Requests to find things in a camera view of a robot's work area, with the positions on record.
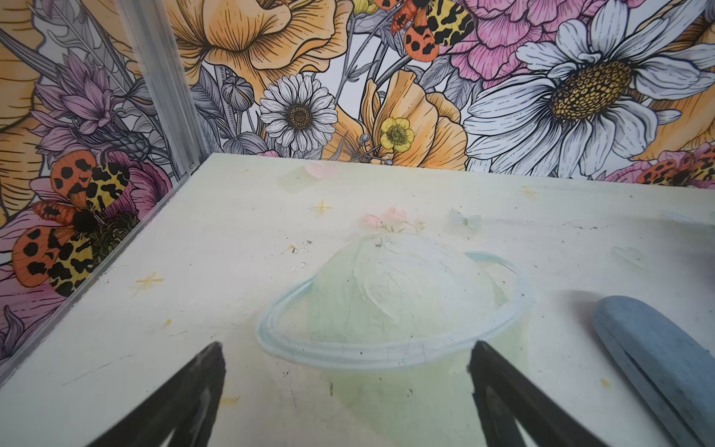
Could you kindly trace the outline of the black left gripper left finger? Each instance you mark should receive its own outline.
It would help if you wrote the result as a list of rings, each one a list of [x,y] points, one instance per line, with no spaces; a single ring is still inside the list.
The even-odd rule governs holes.
[[[213,342],[92,446],[206,446],[225,384],[223,346]]]

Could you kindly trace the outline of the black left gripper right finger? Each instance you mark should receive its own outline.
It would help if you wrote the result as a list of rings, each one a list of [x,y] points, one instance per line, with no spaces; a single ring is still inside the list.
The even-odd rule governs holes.
[[[468,371],[489,446],[523,446],[523,431],[538,446],[604,445],[488,343],[476,342]]]

